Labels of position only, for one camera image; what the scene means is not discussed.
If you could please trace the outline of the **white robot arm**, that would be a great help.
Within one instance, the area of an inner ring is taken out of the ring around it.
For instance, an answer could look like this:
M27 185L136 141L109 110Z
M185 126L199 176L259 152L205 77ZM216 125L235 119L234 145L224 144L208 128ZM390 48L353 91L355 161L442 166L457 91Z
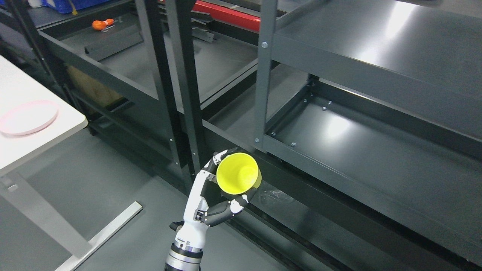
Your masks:
M203 250L194 248L194 251L184 250L172 243L168 253L164 271L200 271Z

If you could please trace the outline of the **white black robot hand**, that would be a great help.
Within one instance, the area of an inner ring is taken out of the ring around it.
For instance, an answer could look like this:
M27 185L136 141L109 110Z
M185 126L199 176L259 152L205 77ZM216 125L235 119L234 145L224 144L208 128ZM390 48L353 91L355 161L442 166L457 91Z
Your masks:
M258 188L231 195L222 191L217 183L216 171L228 155L238 153L237 149L216 152L195 177L183 214L183 225L175 226L174 242L184 250L203 250L206 233L211 227L234 218L248 206Z

